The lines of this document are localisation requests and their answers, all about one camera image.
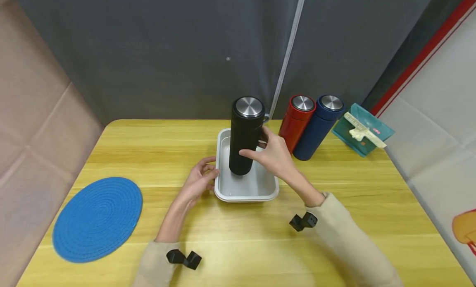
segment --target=silver metal lid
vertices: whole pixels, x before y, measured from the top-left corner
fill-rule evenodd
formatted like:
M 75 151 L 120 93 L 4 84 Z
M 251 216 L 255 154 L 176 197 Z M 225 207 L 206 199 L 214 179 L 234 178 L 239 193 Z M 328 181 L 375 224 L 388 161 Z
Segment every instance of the silver metal lid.
M 263 112 L 263 105 L 258 99 L 253 97 L 239 99 L 235 107 L 238 113 L 244 117 L 257 117 Z
M 344 107 L 344 103 L 339 98 L 331 95 L 322 96 L 319 102 L 331 111 L 339 111 Z
M 306 96 L 295 96 L 294 98 L 292 98 L 291 104 L 295 108 L 297 108 L 301 111 L 311 111 L 316 106 L 314 104 L 314 101 L 312 101 L 311 99 L 309 99 Z

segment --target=beige wall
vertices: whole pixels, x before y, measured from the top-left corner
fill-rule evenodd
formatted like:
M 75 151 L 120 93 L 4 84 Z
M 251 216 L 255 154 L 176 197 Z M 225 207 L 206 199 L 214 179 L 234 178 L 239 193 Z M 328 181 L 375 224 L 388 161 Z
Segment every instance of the beige wall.
M 0 286 L 15 286 L 102 131 L 15 0 L 0 0 Z

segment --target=yellow wooden tabletop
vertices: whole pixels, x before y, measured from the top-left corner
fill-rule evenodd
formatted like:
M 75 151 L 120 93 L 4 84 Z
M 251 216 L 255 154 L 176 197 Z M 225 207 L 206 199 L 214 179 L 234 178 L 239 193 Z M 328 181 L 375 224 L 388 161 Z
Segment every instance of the yellow wooden tabletop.
M 277 132 L 280 124 L 271 121 L 269 126 Z M 129 178 L 144 200 L 134 233 L 109 256 L 74 264 L 54 252 L 54 220 L 18 286 L 130 286 L 146 244 L 156 236 L 190 168 L 215 155 L 217 134 L 228 127 L 225 120 L 109 124 L 63 206 L 93 181 Z M 347 207 L 406 287 L 473 286 L 383 150 L 360 158 L 328 134 L 313 158 L 295 163 L 317 189 L 334 193 Z M 196 271 L 179 266 L 171 286 L 348 286 L 351 279 L 317 244 L 312 230 L 297 233 L 288 224 L 305 211 L 298 196 L 280 184 L 278 197 L 266 203 L 225 203 L 204 196 L 181 235 L 185 253 L 194 250 L 203 260 Z

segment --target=round placemat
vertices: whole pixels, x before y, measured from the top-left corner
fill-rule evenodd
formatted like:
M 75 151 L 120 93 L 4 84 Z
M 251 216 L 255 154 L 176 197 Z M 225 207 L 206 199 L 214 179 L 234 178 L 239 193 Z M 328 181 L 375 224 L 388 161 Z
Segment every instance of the round placemat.
M 137 185 L 123 177 L 100 179 L 79 191 L 59 214 L 53 246 L 71 262 L 100 259 L 132 234 L 142 210 Z

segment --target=forearm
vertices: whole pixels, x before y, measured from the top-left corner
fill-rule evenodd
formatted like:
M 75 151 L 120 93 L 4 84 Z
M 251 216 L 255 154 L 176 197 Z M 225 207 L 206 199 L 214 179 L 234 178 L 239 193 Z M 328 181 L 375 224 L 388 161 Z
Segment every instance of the forearm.
M 339 200 L 332 194 L 317 191 L 302 174 L 287 183 L 303 199 L 307 211 L 317 218 L 316 233 L 348 266 L 359 286 L 403 286 L 395 268 Z
M 308 208 L 314 208 L 320 206 L 326 199 L 326 197 L 314 188 L 309 183 L 307 178 L 297 169 L 290 170 L 287 174 L 283 175 L 284 180 L 297 195 L 303 200 L 304 205 Z
M 188 205 L 178 199 L 170 205 L 157 237 L 144 251 L 133 287 L 169 286 L 176 265 L 169 263 L 166 255 L 179 249 L 178 241 L 187 212 Z
M 188 205 L 179 199 L 174 200 L 162 221 L 162 225 L 160 225 L 159 233 L 157 233 L 154 241 L 156 243 L 178 242 L 187 213 Z

